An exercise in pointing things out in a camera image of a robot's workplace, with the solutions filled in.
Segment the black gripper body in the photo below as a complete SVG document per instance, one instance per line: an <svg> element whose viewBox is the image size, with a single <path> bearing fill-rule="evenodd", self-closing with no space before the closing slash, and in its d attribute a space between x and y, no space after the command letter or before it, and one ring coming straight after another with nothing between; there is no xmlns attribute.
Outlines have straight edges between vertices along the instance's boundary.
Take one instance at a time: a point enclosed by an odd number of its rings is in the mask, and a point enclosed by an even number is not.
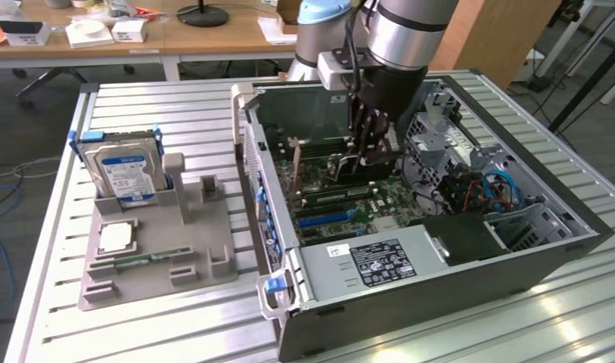
<svg viewBox="0 0 615 363"><path fill-rule="evenodd" d="M362 103L393 119L398 118L410 106L427 73L429 67L411 71L390 67L366 69L359 89Z"/></svg>

